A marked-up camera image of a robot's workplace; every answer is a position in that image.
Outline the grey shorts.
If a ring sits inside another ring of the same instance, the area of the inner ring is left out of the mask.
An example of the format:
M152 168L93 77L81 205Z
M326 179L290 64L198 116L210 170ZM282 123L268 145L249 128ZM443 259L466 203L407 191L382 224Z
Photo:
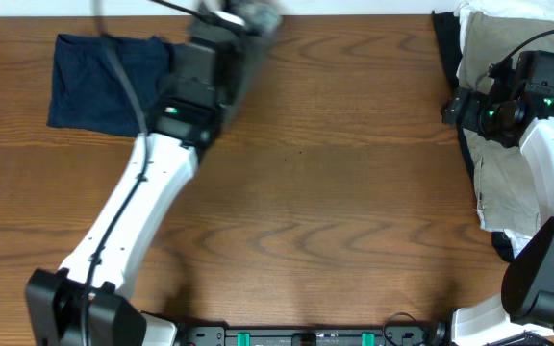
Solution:
M228 123L262 69L282 17L268 1L203 0L198 10L204 16L198 34L217 52L217 104Z

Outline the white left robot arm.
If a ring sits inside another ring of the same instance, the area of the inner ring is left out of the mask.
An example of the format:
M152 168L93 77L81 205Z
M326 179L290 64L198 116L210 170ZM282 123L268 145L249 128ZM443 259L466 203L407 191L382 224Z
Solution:
M25 288L38 345L173 345L178 327L131 303L139 270L166 212L221 132L223 104L169 97L149 115L97 219L59 269Z

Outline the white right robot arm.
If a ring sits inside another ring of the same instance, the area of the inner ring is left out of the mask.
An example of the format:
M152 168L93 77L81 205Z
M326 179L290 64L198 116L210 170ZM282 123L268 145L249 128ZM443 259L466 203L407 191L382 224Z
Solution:
M526 94L494 103L459 87L441 114L445 124L519 149L533 175L541 218L540 229L506 270L500 293L454 312L451 342L499 345L554 335L554 98Z

